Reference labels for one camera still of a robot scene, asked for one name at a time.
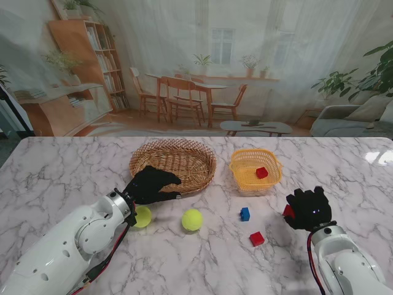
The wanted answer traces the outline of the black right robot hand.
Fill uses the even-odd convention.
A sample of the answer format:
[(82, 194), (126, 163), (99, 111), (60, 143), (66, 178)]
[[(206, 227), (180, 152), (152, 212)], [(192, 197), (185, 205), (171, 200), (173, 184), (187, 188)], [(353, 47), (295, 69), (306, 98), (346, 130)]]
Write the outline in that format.
[(282, 215), (293, 229), (312, 232), (332, 220), (332, 209), (321, 186), (316, 186), (313, 191), (296, 189), (286, 200), (287, 205)]

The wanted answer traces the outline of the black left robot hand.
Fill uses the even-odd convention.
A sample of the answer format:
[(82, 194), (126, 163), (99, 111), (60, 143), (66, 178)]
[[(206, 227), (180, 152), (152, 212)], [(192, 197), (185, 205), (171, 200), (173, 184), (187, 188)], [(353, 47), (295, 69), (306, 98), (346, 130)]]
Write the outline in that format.
[(180, 199), (180, 192), (161, 191), (163, 187), (170, 184), (180, 185), (181, 180), (171, 172), (159, 170), (148, 165), (135, 174), (123, 193), (132, 197), (138, 205), (149, 205), (156, 202)]

